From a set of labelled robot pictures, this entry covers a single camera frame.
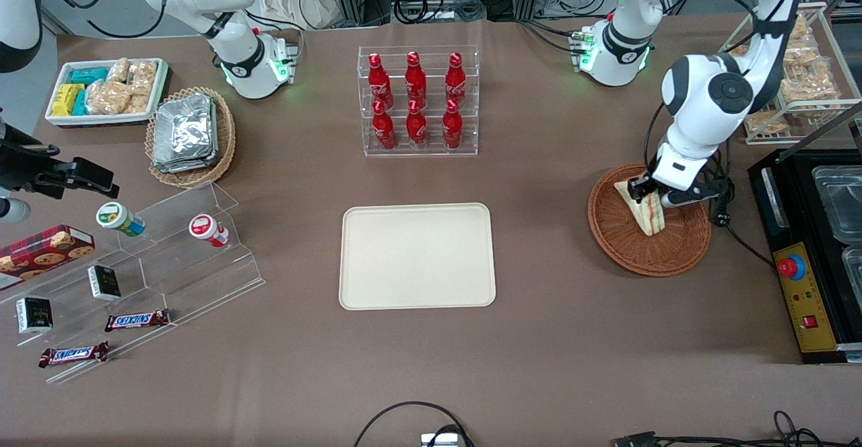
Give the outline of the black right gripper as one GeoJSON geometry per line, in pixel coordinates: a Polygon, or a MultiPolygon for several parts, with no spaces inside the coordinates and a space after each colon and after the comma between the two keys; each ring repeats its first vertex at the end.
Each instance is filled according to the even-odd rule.
{"type": "Polygon", "coordinates": [[[41,143],[11,125],[1,125],[1,186],[60,199],[65,189],[117,195],[114,172],[84,158],[73,158],[70,169],[56,156],[61,149],[41,143]]]}

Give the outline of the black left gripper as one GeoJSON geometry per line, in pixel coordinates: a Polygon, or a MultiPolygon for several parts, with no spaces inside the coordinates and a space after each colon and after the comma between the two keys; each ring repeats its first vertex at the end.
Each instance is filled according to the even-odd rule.
{"type": "Polygon", "coordinates": [[[656,180],[653,173],[647,171],[643,177],[634,177],[629,180],[629,195],[635,203],[640,203],[651,193],[658,193],[659,196],[667,193],[667,186],[656,180]]]}

